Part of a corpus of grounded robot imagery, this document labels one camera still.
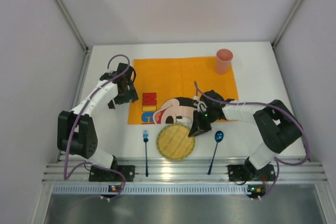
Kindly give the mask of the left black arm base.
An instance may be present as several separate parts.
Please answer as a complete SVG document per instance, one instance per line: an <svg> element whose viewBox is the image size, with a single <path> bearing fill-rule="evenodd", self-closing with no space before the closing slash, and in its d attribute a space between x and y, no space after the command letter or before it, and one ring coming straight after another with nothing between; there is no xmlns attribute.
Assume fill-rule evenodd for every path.
<svg viewBox="0 0 336 224"><path fill-rule="evenodd" d="M122 182L123 179L119 174L110 172L103 169L98 169L96 167L88 168L84 165L85 169L89 172L90 182ZM135 176L135 166L134 165L119 165L117 171L120 172L124 177L126 182L133 182Z"/></svg>

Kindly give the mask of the round woven bamboo plate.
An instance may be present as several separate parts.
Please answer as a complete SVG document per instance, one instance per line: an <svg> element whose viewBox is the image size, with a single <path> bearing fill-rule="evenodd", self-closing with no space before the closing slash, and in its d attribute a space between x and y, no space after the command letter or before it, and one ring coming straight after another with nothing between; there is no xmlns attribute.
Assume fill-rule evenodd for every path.
<svg viewBox="0 0 336 224"><path fill-rule="evenodd" d="M190 128L183 124L169 124L164 127L156 138L156 148L164 158L180 161L191 155L196 140L189 137Z"/></svg>

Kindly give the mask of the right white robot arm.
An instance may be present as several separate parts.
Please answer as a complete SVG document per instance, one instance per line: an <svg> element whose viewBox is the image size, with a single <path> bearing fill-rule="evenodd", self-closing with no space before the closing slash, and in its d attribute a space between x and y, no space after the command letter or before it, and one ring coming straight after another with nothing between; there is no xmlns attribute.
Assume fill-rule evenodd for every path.
<svg viewBox="0 0 336 224"><path fill-rule="evenodd" d="M244 163L250 173L261 170L288 146L302 136L301 125L280 100L270 103L238 102L223 99L215 91L207 91L196 101L189 137L204 134L217 120L240 121L254 124L262 143Z"/></svg>

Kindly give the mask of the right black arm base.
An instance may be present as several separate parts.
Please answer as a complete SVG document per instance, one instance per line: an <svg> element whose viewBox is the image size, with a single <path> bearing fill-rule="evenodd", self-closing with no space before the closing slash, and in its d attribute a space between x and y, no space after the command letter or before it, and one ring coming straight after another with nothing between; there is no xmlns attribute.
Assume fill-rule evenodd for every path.
<svg viewBox="0 0 336 224"><path fill-rule="evenodd" d="M227 166L228 177L230 182L273 182L276 178L274 166L266 165L260 170L245 164L232 164Z"/></svg>

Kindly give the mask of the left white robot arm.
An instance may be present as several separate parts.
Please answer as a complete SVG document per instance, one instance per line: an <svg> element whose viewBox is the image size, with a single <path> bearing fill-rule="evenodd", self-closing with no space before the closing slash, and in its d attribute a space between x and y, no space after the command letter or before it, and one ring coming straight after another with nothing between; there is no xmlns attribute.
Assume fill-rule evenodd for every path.
<svg viewBox="0 0 336 224"><path fill-rule="evenodd" d="M71 155L79 155L87 162L112 169L116 158L98 147L93 119L105 109L137 101L133 67L119 63L116 71L106 72L89 95L71 111L58 115L57 147Z"/></svg>

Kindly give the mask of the pink plastic cup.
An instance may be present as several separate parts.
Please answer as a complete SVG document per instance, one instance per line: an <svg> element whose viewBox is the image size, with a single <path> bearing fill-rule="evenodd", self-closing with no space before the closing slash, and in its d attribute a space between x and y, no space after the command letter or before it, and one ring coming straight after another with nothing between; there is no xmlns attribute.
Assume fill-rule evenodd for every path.
<svg viewBox="0 0 336 224"><path fill-rule="evenodd" d="M218 74L225 74L231 65L233 53L228 49L220 49L216 53L215 70Z"/></svg>

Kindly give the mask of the orange cartoon mouse placemat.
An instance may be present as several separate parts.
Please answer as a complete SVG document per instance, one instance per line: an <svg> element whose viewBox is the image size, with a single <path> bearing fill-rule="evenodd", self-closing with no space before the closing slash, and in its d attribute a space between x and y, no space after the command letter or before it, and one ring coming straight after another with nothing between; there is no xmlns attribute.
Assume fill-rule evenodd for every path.
<svg viewBox="0 0 336 224"><path fill-rule="evenodd" d="M232 68L218 74L215 63L215 57L135 60L139 99L130 105L128 123L192 123L198 94L194 82L203 92L214 90L224 99L237 100Z"/></svg>

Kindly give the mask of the blue metallic fork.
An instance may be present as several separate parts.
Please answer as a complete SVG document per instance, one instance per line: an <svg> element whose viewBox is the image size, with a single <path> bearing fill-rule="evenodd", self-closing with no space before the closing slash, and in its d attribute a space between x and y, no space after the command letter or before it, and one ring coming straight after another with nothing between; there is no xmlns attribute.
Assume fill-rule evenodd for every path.
<svg viewBox="0 0 336 224"><path fill-rule="evenodd" d="M149 141L149 134L147 130L143 131L143 141L145 144L145 176L149 176L149 167L148 167L148 148L147 148L147 143Z"/></svg>

